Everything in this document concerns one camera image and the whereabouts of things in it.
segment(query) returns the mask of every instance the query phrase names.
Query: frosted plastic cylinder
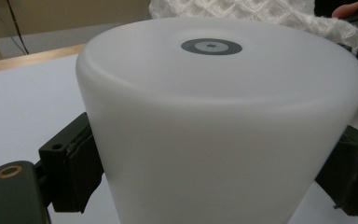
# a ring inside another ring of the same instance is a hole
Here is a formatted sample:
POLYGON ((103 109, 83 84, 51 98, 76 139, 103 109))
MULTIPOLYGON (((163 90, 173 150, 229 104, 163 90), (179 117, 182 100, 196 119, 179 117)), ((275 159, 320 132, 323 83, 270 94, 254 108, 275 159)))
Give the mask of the frosted plastic cylinder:
POLYGON ((124 25, 76 73, 121 224, 286 223, 358 107, 349 52, 255 21, 124 25))

